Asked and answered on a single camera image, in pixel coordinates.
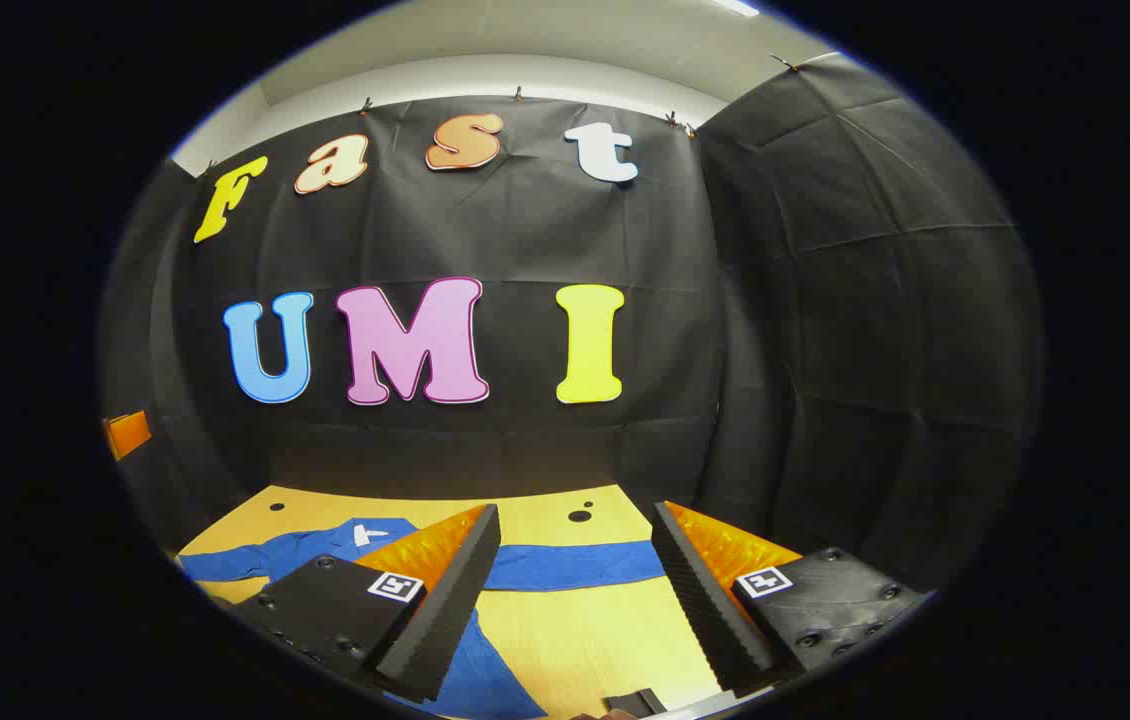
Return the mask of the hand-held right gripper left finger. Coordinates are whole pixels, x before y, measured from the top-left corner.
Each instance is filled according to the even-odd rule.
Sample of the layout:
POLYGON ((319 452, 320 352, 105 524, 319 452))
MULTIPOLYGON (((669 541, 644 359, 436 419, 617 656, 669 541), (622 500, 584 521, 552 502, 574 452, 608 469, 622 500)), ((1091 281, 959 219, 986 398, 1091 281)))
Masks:
POLYGON ((345 684, 436 700, 499 543, 498 509, 481 503, 363 559, 323 553, 235 618, 345 684))

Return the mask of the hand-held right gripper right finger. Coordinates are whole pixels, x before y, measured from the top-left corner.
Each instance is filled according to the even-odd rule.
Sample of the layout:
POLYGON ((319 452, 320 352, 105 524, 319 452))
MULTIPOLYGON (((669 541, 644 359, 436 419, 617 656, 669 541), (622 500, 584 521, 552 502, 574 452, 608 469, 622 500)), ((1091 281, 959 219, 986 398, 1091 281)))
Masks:
POLYGON ((744 697, 825 673, 927 600, 838 547, 798 553, 670 501, 652 546, 720 687, 744 697))

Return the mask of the blue shirt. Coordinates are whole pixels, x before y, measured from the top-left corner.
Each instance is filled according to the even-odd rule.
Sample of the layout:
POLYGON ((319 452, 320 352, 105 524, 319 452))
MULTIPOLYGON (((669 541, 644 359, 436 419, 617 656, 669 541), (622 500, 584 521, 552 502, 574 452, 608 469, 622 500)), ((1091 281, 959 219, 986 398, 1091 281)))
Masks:
MULTIPOLYGON (((264 576, 277 582, 321 555, 360 559, 370 550, 417 532, 405 518, 350 518, 338 527, 282 534, 260 544, 209 553, 182 553, 179 559, 195 582, 237 582, 264 576)), ((555 592, 619 585, 664 574, 647 541, 542 546, 505 544, 497 552, 489 591, 555 592)), ((514 676, 470 615, 437 700, 418 703, 433 715, 464 720, 539 720, 542 706, 514 676)))

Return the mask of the black backdrop cloth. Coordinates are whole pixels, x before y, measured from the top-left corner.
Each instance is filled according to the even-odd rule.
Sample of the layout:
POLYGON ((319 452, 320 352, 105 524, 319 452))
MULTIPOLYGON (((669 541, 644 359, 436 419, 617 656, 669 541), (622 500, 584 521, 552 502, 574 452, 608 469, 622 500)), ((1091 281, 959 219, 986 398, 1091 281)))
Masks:
POLYGON ((121 462, 175 552, 268 486, 620 488, 904 583, 968 564, 1038 407, 1038 292, 948 128, 841 57, 696 136, 415 99, 137 197, 99 323, 121 462))

